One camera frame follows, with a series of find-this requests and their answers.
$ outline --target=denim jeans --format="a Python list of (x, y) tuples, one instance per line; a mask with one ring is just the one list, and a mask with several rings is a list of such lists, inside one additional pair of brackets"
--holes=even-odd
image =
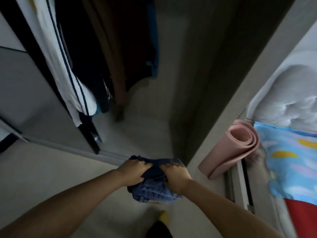
[(143, 203), (147, 203), (149, 200), (171, 202), (182, 197), (171, 192), (164, 186), (164, 182), (167, 181), (167, 178), (164, 175), (164, 172), (160, 169), (161, 165), (168, 164), (170, 161), (183, 164), (179, 159), (151, 160), (141, 156), (131, 156), (130, 158), (130, 160), (135, 159), (145, 161), (146, 163), (152, 163), (153, 166), (142, 175), (144, 178), (143, 182), (133, 186), (128, 186), (128, 191), (132, 193), (134, 200)]

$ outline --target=rolled mat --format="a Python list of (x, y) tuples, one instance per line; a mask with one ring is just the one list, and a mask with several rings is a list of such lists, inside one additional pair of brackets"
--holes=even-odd
[(215, 179), (251, 154), (259, 144), (260, 140), (253, 126), (237, 119), (199, 164), (198, 169), (210, 180)]

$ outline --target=right hand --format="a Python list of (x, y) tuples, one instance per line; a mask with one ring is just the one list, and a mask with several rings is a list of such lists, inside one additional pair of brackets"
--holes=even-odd
[(182, 196), (188, 182), (192, 180), (186, 167), (182, 164), (171, 162), (170, 164), (161, 165), (160, 168), (168, 180), (168, 182), (164, 183), (165, 186), (170, 191)]

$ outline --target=wardrobe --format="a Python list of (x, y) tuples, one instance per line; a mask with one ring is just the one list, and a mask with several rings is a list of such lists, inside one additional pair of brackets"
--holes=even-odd
[(28, 0), (0, 0), (9, 37), (0, 39), (1, 120), (30, 142), (111, 164), (131, 155), (188, 164), (295, 0), (154, 1), (158, 75), (129, 90), (121, 120), (93, 117), (97, 139), (69, 116), (30, 30)]

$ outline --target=navy stripe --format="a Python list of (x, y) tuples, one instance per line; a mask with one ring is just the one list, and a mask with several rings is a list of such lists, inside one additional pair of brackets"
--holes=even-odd
[[(66, 58), (65, 58), (64, 51), (63, 51), (63, 49), (62, 49), (62, 47), (61, 47), (61, 42), (60, 42), (59, 37), (58, 37), (58, 33), (57, 33), (56, 26), (55, 26), (54, 18), (53, 18), (53, 15), (52, 15), (52, 11), (51, 11), (51, 7), (50, 7), (50, 2), (49, 2), (49, 0), (46, 0), (46, 4), (47, 4), (47, 8), (49, 9), (51, 21), (52, 21), (53, 27), (54, 27), (54, 32), (55, 32), (55, 35), (56, 35), (56, 38), (57, 38), (57, 42), (58, 42), (59, 49), (60, 49), (60, 51), (61, 51), (61, 55), (62, 55), (62, 57), (63, 57), (64, 64), (65, 64), (65, 66), (66, 66), (66, 70), (67, 70), (67, 73), (68, 73), (68, 76), (69, 76), (69, 80), (70, 80), (70, 82), (71, 82), (71, 84), (72, 84), (73, 90), (74, 90), (74, 92), (75, 92), (75, 94), (76, 94), (76, 98), (77, 98), (77, 100), (78, 100), (78, 102), (79, 102), (79, 104), (80, 104), (80, 106), (81, 106), (81, 109), (83, 110), (82, 105), (81, 105), (81, 102), (80, 102), (80, 100), (79, 100), (79, 98), (78, 98), (77, 91), (76, 91), (76, 89), (75, 89), (75, 85), (74, 85), (74, 83), (73, 83), (73, 79), (72, 79), (72, 76), (71, 76), (71, 73), (70, 73), (70, 70), (69, 70), (68, 63), (67, 63)], [(86, 108), (87, 115), (89, 115), (88, 108), (87, 108), (87, 103), (86, 103), (86, 99), (85, 99), (85, 96), (83, 95), (82, 89), (81, 89), (81, 94), (82, 94), (82, 97), (83, 97), (83, 100), (84, 100), (84, 103), (85, 103), (85, 108)]]

